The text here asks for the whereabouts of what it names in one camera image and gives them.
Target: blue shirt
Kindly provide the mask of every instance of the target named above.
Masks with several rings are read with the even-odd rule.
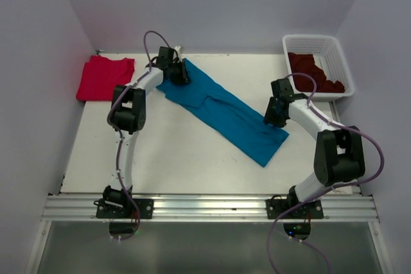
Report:
[[[157,88],[205,124],[219,131],[242,152],[266,166],[288,137],[280,128],[265,125],[263,116],[226,91],[206,73],[185,59],[189,85],[165,80]]]

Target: white basket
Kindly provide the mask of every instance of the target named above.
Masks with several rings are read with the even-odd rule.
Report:
[[[288,53],[312,54],[315,65],[324,71],[327,79],[336,82],[341,81],[345,87],[344,93],[318,92],[314,94],[315,101],[334,101],[344,96],[354,94],[354,83],[348,69],[340,43],[334,37],[328,35],[286,35],[283,37],[283,47],[287,63],[288,73],[292,73]],[[290,83],[295,93],[301,93],[295,89],[294,80]]]

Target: white wall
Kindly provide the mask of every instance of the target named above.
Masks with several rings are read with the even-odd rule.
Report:
[[[92,53],[68,0],[0,0],[0,267],[21,273],[46,196],[58,190]]]
[[[343,121],[377,138],[387,164],[373,193],[396,273],[411,273],[411,0],[356,0],[338,31],[356,94],[338,102]],[[368,173],[378,157],[367,145]]]
[[[282,53],[283,35],[335,35],[354,0],[70,1],[96,49],[141,51],[153,29],[189,52]]]

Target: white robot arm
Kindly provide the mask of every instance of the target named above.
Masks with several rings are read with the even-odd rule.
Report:
[[[325,187],[351,182],[364,175],[362,141],[358,134],[331,126],[331,119],[308,103],[304,94],[294,94],[288,78],[273,81],[271,86],[273,97],[270,98],[264,123],[282,128],[288,119],[292,119],[317,143],[314,172],[290,189],[287,196],[289,207],[322,192]],[[333,124],[343,126],[335,121]]]
[[[148,69],[146,72],[144,72],[143,76],[144,78],[134,87],[131,88],[130,90],[142,90],[141,93],[145,94],[147,96],[156,86],[160,85],[163,82],[163,71],[160,70],[157,67],[153,67],[151,71]],[[144,122],[145,122],[145,113],[144,115],[140,115],[140,129],[143,128]],[[120,134],[118,132],[115,132],[116,134],[116,150],[118,147],[119,142],[121,141]],[[133,186],[132,183],[132,164],[133,164],[133,156],[134,156],[134,148],[136,146],[136,141],[137,137],[139,135],[139,130],[135,132],[128,132],[122,130],[123,136],[123,145],[122,145],[122,150],[118,154],[119,155],[119,170],[120,170],[120,175],[123,179],[124,186],[126,187],[126,190],[130,190]],[[111,189],[115,189],[117,191],[121,191],[121,185],[118,180],[118,173],[116,170],[113,170],[111,174],[111,179],[109,186]]]
[[[164,80],[176,85],[191,82],[184,61],[170,47],[160,47],[155,62],[152,61],[138,82],[131,83],[133,87],[118,85],[114,89],[109,123],[121,133],[116,132],[116,167],[103,198],[94,203],[98,206],[98,218],[127,218],[132,213],[132,163],[139,131],[146,122],[146,96]]]

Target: white table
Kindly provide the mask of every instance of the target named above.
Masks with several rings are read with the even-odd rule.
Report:
[[[135,58],[139,76],[144,54],[102,54]],[[264,114],[270,82],[286,75],[284,55],[184,55],[217,83]],[[331,116],[329,103],[317,106]],[[214,129],[155,89],[147,97],[147,122],[137,140],[133,193],[285,194],[313,166],[315,141],[289,121],[289,138],[261,167]],[[110,102],[87,102],[61,193],[103,192],[114,168],[114,130],[106,123]],[[337,192],[351,194],[352,189]]]

